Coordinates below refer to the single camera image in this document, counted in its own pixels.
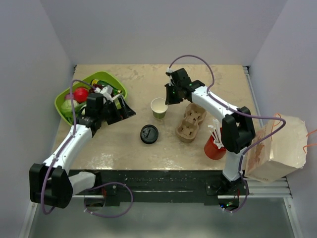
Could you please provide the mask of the green paper coffee cup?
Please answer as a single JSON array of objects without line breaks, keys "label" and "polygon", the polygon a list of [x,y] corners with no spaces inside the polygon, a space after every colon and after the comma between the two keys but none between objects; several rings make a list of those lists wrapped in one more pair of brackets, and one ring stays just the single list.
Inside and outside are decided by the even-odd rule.
[{"label": "green paper coffee cup", "polygon": [[165,104],[164,98],[155,98],[151,101],[151,110],[155,119],[163,119],[167,109],[168,105]]}]

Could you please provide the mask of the black plastic cup lid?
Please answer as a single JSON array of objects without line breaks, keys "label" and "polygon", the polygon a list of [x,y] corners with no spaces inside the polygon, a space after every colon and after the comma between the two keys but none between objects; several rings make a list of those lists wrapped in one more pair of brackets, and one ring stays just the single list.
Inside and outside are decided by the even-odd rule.
[{"label": "black plastic cup lid", "polygon": [[145,144],[153,144],[157,141],[159,137],[158,129],[152,125],[148,124],[142,127],[140,131],[141,141]]}]

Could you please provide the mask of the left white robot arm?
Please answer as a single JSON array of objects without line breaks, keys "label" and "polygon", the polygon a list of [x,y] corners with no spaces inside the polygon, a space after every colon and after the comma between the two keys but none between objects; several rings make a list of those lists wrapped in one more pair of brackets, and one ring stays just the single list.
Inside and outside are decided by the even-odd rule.
[{"label": "left white robot arm", "polygon": [[103,122],[108,125],[136,115],[122,95],[108,99],[102,93],[88,96],[84,115],[79,114],[68,136],[41,164],[29,170],[30,200],[43,206],[65,208],[74,195],[85,190],[98,194],[103,188],[93,172],[70,176],[70,168],[83,146],[90,141]]}]

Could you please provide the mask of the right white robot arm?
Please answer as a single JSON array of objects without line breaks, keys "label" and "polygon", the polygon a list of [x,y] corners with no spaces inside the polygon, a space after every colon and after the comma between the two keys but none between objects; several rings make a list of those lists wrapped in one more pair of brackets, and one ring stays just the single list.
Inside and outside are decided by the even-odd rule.
[{"label": "right white robot arm", "polygon": [[227,195],[233,194],[238,189],[237,180],[242,174],[242,154],[255,138],[250,110],[226,102],[201,81],[192,81],[184,68],[175,71],[168,68],[166,75],[170,79],[165,85],[167,105],[187,100],[202,107],[221,122],[221,141],[227,152],[222,170],[224,180],[220,188]]}]

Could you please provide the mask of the brown pulp cup carrier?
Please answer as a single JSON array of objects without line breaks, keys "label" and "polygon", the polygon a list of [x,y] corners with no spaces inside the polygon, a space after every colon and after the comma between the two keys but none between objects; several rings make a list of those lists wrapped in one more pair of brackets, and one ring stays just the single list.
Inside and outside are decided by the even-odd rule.
[{"label": "brown pulp cup carrier", "polygon": [[183,119],[175,129],[176,136],[183,142],[192,142],[204,121],[207,111],[195,103],[190,103],[185,110]]}]

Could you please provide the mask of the purple grapes bunch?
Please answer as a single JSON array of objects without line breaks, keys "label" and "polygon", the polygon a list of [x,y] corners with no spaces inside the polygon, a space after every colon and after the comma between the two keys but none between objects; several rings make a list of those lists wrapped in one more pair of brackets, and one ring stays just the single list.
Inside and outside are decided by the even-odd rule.
[{"label": "purple grapes bunch", "polygon": [[93,85],[93,90],[95,93],[100,93],[102,90],[102,87],[100,87],[99,85]]}]

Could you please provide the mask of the green bottle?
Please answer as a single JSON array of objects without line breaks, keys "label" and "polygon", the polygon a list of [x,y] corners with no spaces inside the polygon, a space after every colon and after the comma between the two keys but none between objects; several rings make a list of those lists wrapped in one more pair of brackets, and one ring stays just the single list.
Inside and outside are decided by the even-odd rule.
[{"label": "green bottle", "polygon": [[111,84],[109,84],[109,83],[107,83],[107,82],[105,82],[105,81],[102,81],[102,80],[93,79],[90,84],[91,84],[92,86],[94,86],[94,87],[99,87],[99,88],[101,88],[101,89],[103,89],[103,88],[106,87],[106,86],[110,86],[110,87],[113,89],[112,92],[113,92],[113,93],[116,93],[116,94],[119,94],[119,93],[122,92],[121,90],[115,88],[115,87],[112,86]]}]

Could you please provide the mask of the red apple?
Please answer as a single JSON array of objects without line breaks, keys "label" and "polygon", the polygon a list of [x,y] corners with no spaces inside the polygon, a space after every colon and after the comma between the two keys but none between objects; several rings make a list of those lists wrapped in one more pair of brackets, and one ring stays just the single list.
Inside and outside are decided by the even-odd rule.
[{"label": "red apple", "polygon": [[74,98],[79,104],[85,102],[88,96],[89,96],[89,90],[84,87],[77,88],[74,91]]}]

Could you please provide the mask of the white wrapped straw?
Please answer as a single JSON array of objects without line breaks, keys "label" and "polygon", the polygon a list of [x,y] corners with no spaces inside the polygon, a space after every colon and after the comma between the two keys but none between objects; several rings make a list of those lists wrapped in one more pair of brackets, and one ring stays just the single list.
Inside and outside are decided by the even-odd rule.
[{"label": "white wrapped straw", "polygon": [[214,144],[218,147],[218,149],[220,149],[223,147],[221,141],[220,122],[217,119],[213,119],[212,122],[213,124],[208,125],[208,128],[210,129]]}]

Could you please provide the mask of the green cabbage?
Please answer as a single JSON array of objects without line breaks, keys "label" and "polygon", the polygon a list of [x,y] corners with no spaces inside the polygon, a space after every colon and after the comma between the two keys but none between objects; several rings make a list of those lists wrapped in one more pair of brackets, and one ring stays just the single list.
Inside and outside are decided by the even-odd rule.
[{"label": "green cabbage", "polygon": [[70,99],[67,99],[62,103],[60,111],[65,117],[69,117],[72,114],[72,104]]}]

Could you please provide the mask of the red onion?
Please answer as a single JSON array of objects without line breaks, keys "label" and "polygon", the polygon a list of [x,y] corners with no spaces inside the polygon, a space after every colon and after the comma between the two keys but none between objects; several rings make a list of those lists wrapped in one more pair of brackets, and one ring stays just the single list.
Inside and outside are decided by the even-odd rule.
[{"label": "red onion", "polygon": [[67,94],[66,96],[65,96],[65,100],[70,100],[72,97],[71,97],[71,95],[70,94]]}]

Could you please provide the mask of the red cup holder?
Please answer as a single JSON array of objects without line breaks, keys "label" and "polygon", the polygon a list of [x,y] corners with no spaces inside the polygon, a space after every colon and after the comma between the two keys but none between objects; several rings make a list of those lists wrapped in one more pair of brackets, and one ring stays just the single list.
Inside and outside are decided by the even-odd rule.
[{"label": "red cup holder", "polygon": [[204,146],[204,152],[205,155],[210,159],[220,160],[226,154],[226,149],[224,147],[218,149],[218,147],[214,143],[214,138],[210,136]]}]

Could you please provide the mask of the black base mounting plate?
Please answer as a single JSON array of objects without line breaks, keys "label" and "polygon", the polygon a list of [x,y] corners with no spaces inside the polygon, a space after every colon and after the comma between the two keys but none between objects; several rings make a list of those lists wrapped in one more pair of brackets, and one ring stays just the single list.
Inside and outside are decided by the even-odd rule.
[{"label": "black base mounting plate", "polygon": [[222,171],[208,170],[96,170],[96,184],[86,197],[105,198],[106,206],[121,202],[135,203],[203,203],[229,207],[249,194],[246,181],[226,180]]}]

